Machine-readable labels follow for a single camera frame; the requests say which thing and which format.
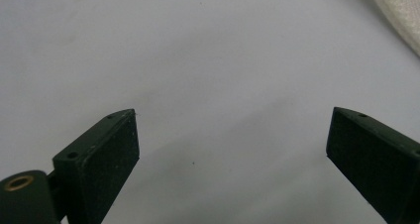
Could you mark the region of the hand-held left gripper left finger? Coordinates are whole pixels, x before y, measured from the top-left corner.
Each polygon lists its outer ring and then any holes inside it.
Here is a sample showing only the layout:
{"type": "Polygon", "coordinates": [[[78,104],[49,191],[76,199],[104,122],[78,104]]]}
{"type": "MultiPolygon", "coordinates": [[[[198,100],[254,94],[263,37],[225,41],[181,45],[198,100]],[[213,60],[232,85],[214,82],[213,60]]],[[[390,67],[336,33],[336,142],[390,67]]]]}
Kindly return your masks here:
{"type": "Polygon", "coordinates": [[[140,158],[136,112],[112,113],[52,159],[70,224],[101,224],[140,158]]]}

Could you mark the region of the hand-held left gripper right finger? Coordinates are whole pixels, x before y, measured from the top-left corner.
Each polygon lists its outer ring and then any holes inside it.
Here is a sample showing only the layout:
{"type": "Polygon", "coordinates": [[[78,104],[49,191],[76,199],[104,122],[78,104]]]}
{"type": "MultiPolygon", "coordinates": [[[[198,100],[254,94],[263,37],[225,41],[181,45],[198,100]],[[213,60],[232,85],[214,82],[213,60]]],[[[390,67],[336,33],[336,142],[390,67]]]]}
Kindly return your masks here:
{"type": "Polygon", "coordinates": [[[420,143],[336,107],[326,154],[387,224],[420,224],[420,143]]]}

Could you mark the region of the white mesh zipper bag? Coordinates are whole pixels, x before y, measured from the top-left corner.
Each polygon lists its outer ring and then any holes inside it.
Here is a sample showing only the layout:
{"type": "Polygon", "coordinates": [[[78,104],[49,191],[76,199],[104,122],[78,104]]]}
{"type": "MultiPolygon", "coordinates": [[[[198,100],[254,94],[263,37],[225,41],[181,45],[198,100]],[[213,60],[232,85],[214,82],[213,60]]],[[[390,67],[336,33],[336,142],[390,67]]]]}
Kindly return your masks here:
{"type": "Polygon", "coordinates": [[[383,15],[420,57],[420,0],[373,0],[383,15]]]}

